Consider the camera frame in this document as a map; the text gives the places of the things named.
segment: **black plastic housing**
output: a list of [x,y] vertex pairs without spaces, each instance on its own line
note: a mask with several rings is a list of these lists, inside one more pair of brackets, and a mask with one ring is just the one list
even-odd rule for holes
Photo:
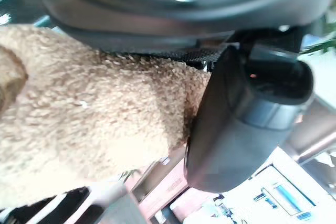
[[251,67],[238,49],[227,48],[194,121],[185,160],[188,184],[219,193],[248,179],[288,137],[312,93],[305,63],[273,60]]

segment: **stuffed animal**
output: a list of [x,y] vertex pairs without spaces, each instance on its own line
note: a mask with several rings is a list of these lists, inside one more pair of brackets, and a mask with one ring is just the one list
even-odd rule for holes
[[0,209],[168,156],[186,142],[208,80],[47,28],[0,27]]

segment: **curly tan fur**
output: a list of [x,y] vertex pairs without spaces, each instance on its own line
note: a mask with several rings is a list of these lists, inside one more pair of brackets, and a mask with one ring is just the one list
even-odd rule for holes
[[0,209],[148,165],[185,143],[209,74],[0,29]]

